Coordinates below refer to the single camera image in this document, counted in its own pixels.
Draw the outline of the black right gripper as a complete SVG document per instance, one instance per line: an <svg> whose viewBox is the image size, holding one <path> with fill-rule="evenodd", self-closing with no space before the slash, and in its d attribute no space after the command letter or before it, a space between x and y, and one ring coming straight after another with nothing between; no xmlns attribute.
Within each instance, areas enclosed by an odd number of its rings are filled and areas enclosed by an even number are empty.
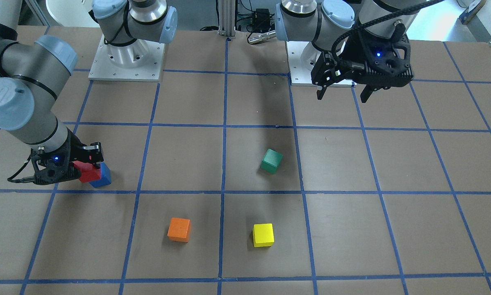
<svg viewBox="0 0 491 295"><path fill-rule="evenodd" d="M94 142L85 145L77 139L70 141L70 162L79 161L99 165L104 162L104 155L101 142Z"/></svg>

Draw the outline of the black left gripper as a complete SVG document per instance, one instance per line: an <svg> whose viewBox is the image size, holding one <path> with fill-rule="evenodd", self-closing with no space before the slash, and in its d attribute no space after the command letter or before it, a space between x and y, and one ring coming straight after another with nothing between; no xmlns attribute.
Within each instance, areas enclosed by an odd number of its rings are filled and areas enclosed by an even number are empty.
<svg viewBox="0 0 491 295"><path fill-rule="evenodd" d="M331 52L321 52L311 70L311 82L317 88L317 99L323 99L327 86L332 86L346 79L352 80L352 74L352 72L342 69L336 64ZM367 102L375 91L376 86L366 85L360 94L361 102Z"/></svg>

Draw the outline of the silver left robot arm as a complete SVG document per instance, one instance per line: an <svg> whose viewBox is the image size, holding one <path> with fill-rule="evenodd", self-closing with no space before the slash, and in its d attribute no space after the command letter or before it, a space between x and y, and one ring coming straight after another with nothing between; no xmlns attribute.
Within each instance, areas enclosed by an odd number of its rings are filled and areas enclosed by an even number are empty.
<svg viewBox="0 0 491 295"><path fill-rule="evenodd" d="M366 102L380 89L414 78L406 34L427 0L282 0L274 14L277 39L308 42L311 82L326 89L350 79L365 88Z"/></svg>

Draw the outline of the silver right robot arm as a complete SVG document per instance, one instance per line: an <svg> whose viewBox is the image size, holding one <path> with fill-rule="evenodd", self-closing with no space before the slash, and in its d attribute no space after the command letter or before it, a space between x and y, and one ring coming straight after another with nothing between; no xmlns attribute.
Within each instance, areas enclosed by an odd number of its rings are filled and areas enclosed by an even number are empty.
<svg viewBox="0 0 491 295"><path fill-rule="evenodd" d="M103 162L100 143L83 144L52 112L77 65L77 52L66 41L42 35L31 45L18 41L20 0L0 0L0 129L31 151L42 166L66 167L70 162ZM144 59L144 41L171 43L178 12L164 0L93 0L88 12L99 24L103 46L117 66L121 49L133 63Z"/></svg>

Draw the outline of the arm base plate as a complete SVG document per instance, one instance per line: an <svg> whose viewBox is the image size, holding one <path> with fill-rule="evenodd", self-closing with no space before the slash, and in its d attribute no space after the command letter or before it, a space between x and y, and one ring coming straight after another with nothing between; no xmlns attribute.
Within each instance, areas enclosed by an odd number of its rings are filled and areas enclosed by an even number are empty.
<svg viewBox="0 0 491 295"><path fill-rule="evenodd" d="M88 78L105 82L159 82L165 48L165 44L141 39L116 47L106 45L101 36Z"/></svg>
<svg viewBox="0 0 491 295"><path fill-rule="evenodd" d="M294 86L313 86L311 71L320 52L311 42L286 42L287 60L290 68L291 84Z"/></svg>

